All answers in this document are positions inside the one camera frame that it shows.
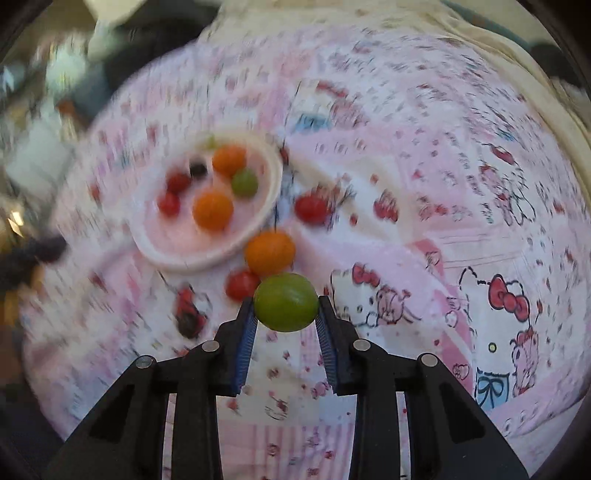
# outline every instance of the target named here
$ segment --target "cherry print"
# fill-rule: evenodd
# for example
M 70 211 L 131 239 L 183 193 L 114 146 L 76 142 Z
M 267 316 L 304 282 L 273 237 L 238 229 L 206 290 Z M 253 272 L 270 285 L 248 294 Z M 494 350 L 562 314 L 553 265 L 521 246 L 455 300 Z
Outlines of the cherry print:
M 89 187 L 90 197 L 96 202 L 100 203 L 100 187 L 97 183 L 93 183 Z
M 238 412 L 238 400 L 235 398 L 230 398 L 227 402 L 226 402 L 226 406 L 232 410 L 236 415 L 240 415 Z

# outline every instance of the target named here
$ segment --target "bedsheet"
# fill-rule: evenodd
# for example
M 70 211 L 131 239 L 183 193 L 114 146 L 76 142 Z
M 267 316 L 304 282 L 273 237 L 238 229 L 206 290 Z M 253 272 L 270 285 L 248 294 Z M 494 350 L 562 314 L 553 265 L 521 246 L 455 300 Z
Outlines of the bedsheet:
M 397 355 L 438 355 L 510 443 L 579 399 L 591 360 L 591 227 L 543 119 L 461 40 L 313 25 L 165 57 L 80 147 L 53 218 L 72 251 L 23 318 L 31 385 L 62 436 L 136 356 L 196 344 L 176 331 L 175 289 L 189 282 L 209 318 L 199 342 L 235 317 L 223 282 L 239 255 L 161 275 L 126 224 L 143 172 L 221 126 L 255 129 L 281 149 L 268 225 L 292 235 L 294 269 L 361 336 Z M 302 193 L 327 199 L 323 227 L 293 216 Z M 399 414 L 404 426 L 403 404 Z M 218 415 L 230 478 L 348 474 L 355 401 L 332 395 L 313 326 L 259 328 L 247 385 L 219 400 Z M 548 454 L 536 438 L 516 448 L 530 469 Z M 407 438 L 401 449 L 404 475 Z

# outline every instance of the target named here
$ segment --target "white plate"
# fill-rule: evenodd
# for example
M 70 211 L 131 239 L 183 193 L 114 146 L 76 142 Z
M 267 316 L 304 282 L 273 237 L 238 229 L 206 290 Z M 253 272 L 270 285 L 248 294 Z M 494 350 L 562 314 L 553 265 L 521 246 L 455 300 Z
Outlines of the white plate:
M 253 199 L 234 197 L 227 180 L 211 166 L 213 151 L 205 145 L 211 135 L 216 143 L 233 143 L 246 148 L 246 161 L 256 171 L 259 190 Z M 281 190 L 283 163 L 277 148 L 263 137 L 245 131 L 203 132 L 196 137 L 195 147 L 165 159 L 140 181 L 133 196 L 129 227 L 139 251 L 154 265 L 164 270 L 197 271 L 219 263 L 241 249 L 262 228 L 273 210 Z M 181 194 L 181 212 L 177 219 L 166 219 L 158 212 L 157 197 L 165 190 L 165 177 L 170 168 L 186 166 L 191 158 L 201 155 L 208 167 L 207 177 L 193 182 Z M 200 229 L 193 220 L 191 207 L 199 190 L 215 185 L 230 195 L 234 214 L 222 233 Z

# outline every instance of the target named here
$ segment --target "pink blanket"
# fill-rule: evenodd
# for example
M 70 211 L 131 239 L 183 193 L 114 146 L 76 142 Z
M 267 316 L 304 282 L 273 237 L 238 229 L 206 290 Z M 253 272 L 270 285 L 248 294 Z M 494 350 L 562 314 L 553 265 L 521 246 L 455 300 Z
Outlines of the pink blanket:
M 228 126 L 281 147 L 269 224 L 289 231 L 294 269 L 360 336 L 397 355 L 438 355 L 510 443 L 580 397 L 591 361 L 591 226 L 544 122 L 457 40 L 310 27 L 196 43 L 155 62 L 80 147 L 54 215 L 72 251 L 47 271 L 24 318 L 31 385 L 64 437 L 136 356 L 182 355 L 235 317 L 223 283 L 240 255 L 162 278 L 126 225 L 147 169 L 195 132 Z M 324 227 L 293 215 L 302 193 L 327 199 Z M 209 318 L 198 342 L 173 318 L 186 282 Z M 355 399 L 332 394 L 313 326 L 259 328 L 247 385 L 218 410 L 229 478 L 347 477 Z M 517 453 L 531 468 L 546 443 L 538 436 Z M 402 455 L 408 473 L 407 437 Z

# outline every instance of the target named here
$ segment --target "lime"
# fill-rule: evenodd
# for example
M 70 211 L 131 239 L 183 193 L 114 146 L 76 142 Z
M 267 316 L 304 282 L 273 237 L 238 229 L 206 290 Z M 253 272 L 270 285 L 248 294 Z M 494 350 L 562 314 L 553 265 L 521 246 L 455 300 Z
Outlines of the lime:
M 296 332 L 318 315 L 318 295 L 297 273 L 281 273 L 264 280 L 254 296 L 256 318 L 271 330 Z
M 257 190 L 258 179 L 250 168 L 243 168 L 232 177 L 232 191 L 237 197 L 254 197 Z
M 217 146 L 216 137 L 214 135 L 210 135 L 203 143 L 203 148 L 205 150 L 215 150 Z

